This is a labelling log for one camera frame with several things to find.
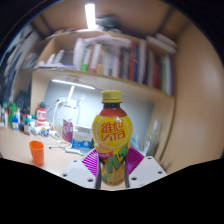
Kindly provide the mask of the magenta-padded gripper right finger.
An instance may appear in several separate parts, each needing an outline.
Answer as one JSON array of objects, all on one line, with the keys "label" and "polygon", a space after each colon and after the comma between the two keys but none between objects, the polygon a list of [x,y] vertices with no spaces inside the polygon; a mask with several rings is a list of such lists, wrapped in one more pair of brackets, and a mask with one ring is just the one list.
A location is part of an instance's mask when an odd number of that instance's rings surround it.
[{"label": "magenta-padded gripper right finger", "polygon": [[129,148],[125,161],[125,186],[139,188],[166,176],[166,172],[152,156],[143,156]]}]

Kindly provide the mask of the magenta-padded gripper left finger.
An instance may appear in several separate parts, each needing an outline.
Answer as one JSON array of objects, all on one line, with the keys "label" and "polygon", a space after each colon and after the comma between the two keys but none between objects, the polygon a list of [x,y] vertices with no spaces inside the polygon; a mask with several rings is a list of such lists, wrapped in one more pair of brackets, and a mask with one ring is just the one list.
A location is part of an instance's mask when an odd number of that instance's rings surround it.
[{"label": "magenta-padded gripper left finger", "polygon": [[74,159],[62,172],[61,177],[84,188],[101,188],[101,164],[98,153],[92,149],[82,159]]}]

